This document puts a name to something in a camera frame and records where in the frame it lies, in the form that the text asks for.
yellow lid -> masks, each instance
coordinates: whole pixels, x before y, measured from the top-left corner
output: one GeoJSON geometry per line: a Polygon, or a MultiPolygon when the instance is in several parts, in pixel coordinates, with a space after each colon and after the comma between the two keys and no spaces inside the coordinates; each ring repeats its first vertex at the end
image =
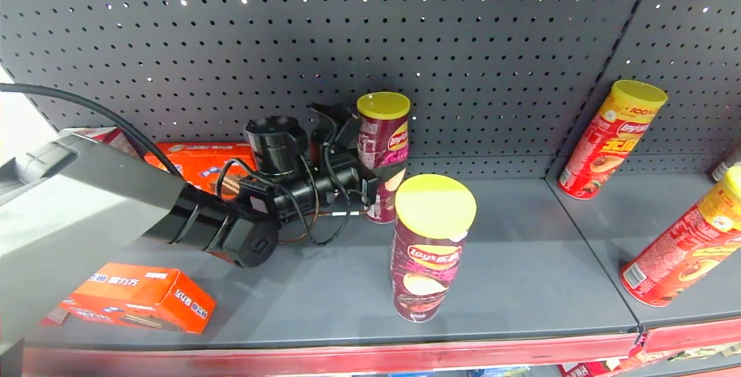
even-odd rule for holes
{"type": "Polygon", "coordinates": [[[409,98],[394,92],[375,92],[360,97],[358,111],[374,119],[396,119],[409,113],[409,98]]]}
{"type": "Polygon", "coordinates": [[[640,102],[641,107],[658,110],[669,97],[664,90],[637,80],[619,80],[612,84],[612,94],[622,100],[640,102]]]}
{"type": "Polygon", "coordinates": [[[741,166],[731,166],[720,181],[741,200],[741,166]]]}
{"type": "Polygon", "coordinates": [[[476,217],[476,199],[461,182],[418,174],[397,190],[397,216],[415,234],[435,240],[460,237],[476,217]]]}

perforated metal panel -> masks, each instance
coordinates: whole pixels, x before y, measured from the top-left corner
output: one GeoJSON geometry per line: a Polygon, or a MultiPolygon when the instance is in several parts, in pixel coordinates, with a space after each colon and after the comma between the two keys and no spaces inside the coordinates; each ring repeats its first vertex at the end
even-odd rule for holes
{"type": "Polygon", "coordinates": [[[739,5],[741,0],[641,0],[561,155],[571,152],[617,79],[649,82],[669,93],[633,155],[718,155],[729,147],[741,135],[739,5]]]}
{"type": "Polygon", "coordinates": [[[413,158],[407,176],[435,173],[457,179],[528,178],[545,176],[548,156],[413,158]]]}
{"type": "Polygon", "coordinates": [[[630,155],[620,165],[620,174],[698,173],[708,171],[718,160],[712,153],[691,155],[630,155]]]}
{"type": "MultiPolygon", "coordinates": [[[[16,81],[95,98],[154,140],[235,140],[257,116],[310,124],[311,101],[396,90],[413,157],[553,155],[634,2],[3,0],[0,41],[16,81]]],[[[108,124],[35,104],[58,129],[108,124]]]]}

red chip can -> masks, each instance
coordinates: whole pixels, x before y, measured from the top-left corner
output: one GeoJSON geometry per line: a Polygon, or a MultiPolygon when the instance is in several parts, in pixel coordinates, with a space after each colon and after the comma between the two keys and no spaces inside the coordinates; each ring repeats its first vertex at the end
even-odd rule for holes
{"type": "Polygon", "coordinates": [[[397,192],[391,250],[394,308],[412,322],[437,313],[455,279],[476,199],[465,185],[440,174],[419,174],[397,192]]]}
{"type": "Polygon", "coordinates": [[[366,217],[377,224],[394,222],[397,216],[394,196],[405,174],[400,163],[409,155],[407,114],[410,105],[407,97],[393,92],[367,94],[358,100],[361,119],[358,158],[369,169],[399,166],[396,173],[381,179],[376,203],[366,213],[366,217]]]}
{"type": "Polygon", "coordinates": [[[635,148],[667,100],[658,87],[619,80],[571,154],[559,188],[577,199],[591,199],[635,148]]]}
{"type": "Polygon", "coordinates": [[[620,269],[631,296],[666,306],[741,247],[741,166],[620,269]]]}

gray shelf surface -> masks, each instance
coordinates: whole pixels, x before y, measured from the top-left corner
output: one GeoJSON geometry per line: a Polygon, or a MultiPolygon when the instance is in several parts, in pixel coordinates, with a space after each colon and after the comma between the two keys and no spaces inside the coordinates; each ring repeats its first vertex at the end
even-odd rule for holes
{"type": "Polygon", "coordinates": [[[741,252],[666,308],[637,301],[619,281],[619,266],[638,255],[712,187],[704,174],[619,175],[590,201],[567,197],[554,179],[549,182],[641,325],[654,328],[741,316],[741,292],[734,291],[728,280],[741,275],[741,252]]]}
{"type": "Polygon", "coordinates": [[[718,353],[704,360],[660,361],[628,372],[625,377],[681,377],[732,367],[741,367],[741,356],[724,357],[718,353]]]}
{"type": "MultiPolygon", "coordinates": [[[[326,247],[280,247],[236,269],[183,247],[139,240],[113,261],[183,269],[217,300],[202,335],[111,327],[69,318],[27,335],[31,346],[180,350],[546,338],[636,326],[545,181],[465,181],[479,212],[437,316],[399,318],[388,274],[392,226],[352,219],[326,247]]],[[[326,237],[338,219],[320,219],[326,237]]],[[[294,229],[287,232],[298,232],[294,229]]]]}

orange box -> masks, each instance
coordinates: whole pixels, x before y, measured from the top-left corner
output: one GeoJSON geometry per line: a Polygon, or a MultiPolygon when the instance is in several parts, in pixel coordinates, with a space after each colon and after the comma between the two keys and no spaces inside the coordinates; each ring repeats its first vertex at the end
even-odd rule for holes
{"type": "MultiPolygon", "coordinates": [[[[212,194],[217,192],[219,173],[230,158],[240,158],[251,169],[255,168],[252,147],[246,142],[160,142],[157,148],[173,162],[187,182],[212,194]]],[[[144,159],[152,166],[165,169],[150,152],[144,159]]],[[[239,193],[239,181],[245,176],[247,172],[242,168],[231,166],[222,185],[222,195],[235,197],[239,193]]]]}
{"type": "Polygon", "coordinates": [[[60,306],[85,321],[201,333],[217,303],[178,269],[108,263],[60,306]]]}

